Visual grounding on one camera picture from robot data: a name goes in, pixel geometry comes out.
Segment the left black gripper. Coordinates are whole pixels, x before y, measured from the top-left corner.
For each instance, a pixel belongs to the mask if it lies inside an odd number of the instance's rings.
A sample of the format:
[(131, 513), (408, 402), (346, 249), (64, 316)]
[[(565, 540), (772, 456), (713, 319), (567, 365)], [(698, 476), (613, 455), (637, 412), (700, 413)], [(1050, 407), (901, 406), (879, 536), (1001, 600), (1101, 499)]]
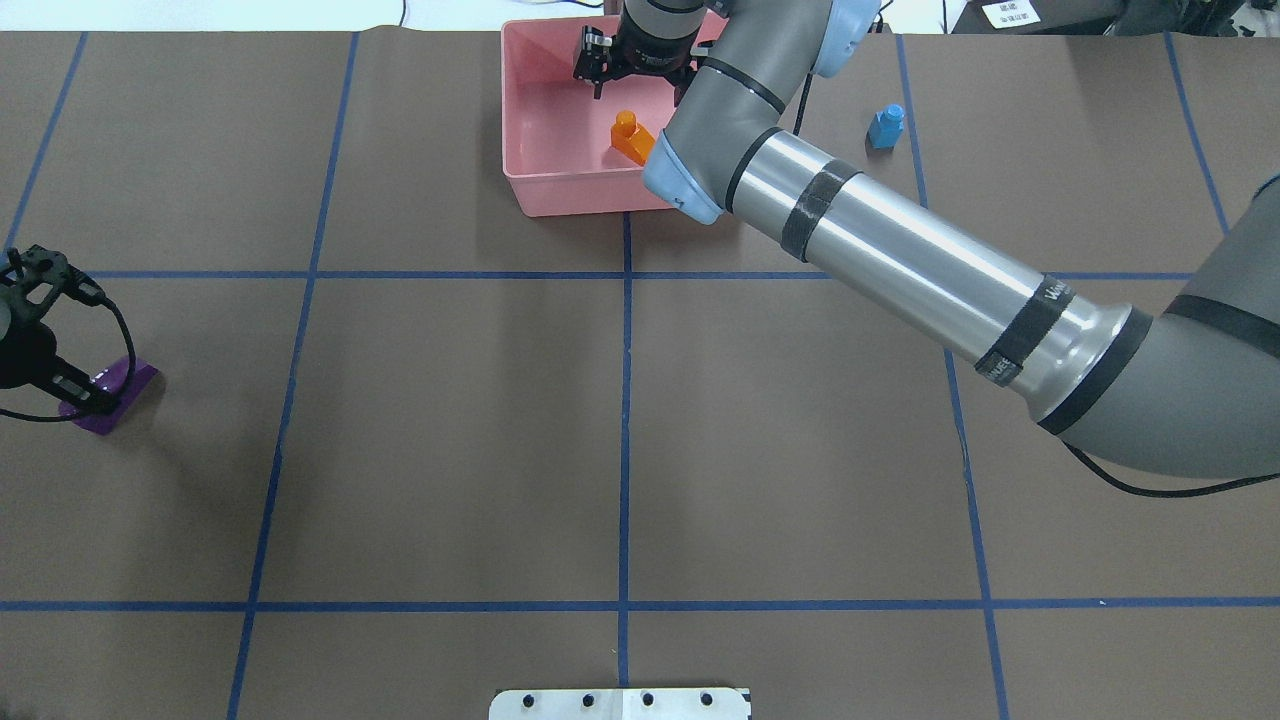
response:
[(63, 252), (33, 245), (9, 249), (3, 266), (1, 384), (36, 387), (59, 400), (60, 415), (108, 415), (119, 398), (78, 366), (58, 356), (58, 340), (44, 324), (59, 299), (86, 307), (105, 304), (105, 291)]

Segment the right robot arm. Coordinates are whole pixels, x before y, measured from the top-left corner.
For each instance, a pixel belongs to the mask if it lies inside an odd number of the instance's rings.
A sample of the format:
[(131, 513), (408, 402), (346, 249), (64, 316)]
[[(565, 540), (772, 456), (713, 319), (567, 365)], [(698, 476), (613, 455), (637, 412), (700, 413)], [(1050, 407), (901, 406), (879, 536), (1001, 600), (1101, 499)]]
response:
[(600, 88), (654, 76), (675, 114), (646, 188), (703, 224), (730, 213), (887, 307), (1079, 459), (1166, 477), (1277, 475), (1277, 182), (1157, 316), (1098, 305), (780, 126), (810, 74), (836, 76), (874, 1), (626, 1), (579, 37)]

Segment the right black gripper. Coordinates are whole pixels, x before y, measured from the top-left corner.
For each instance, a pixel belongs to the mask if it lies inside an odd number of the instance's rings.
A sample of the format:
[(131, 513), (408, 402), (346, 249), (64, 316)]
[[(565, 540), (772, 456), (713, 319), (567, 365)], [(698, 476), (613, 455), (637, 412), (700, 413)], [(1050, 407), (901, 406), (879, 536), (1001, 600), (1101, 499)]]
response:
[(609, 82), (630, 76), (659, 77), (672, 87), (673, 104), (678, 105), (713, 49), (712, 41), (696, 42), (695, 38), (694, 35), (672, 41), (662, 38), (658, 50), (645, 53), (622, 31), (605, 35), (594, 26), (584, 26), (572, 77), (590, 85), (595, 100), (602, 99)]

